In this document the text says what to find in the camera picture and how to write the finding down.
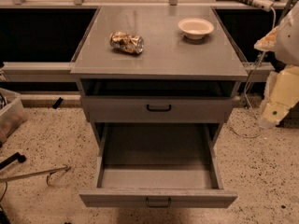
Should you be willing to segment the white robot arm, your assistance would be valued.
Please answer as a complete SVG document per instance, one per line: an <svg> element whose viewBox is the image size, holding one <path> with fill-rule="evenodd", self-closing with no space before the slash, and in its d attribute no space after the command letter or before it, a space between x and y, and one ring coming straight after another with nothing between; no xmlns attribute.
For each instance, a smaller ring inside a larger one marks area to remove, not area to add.
<svg viewBox="0 0 299 224"><path fill-rule="evenodd" d="M299 2L254 48L272 51L278 61L286 64L282 71L270 73L260 107L259 125L272 128L299 103Z"/></svg>

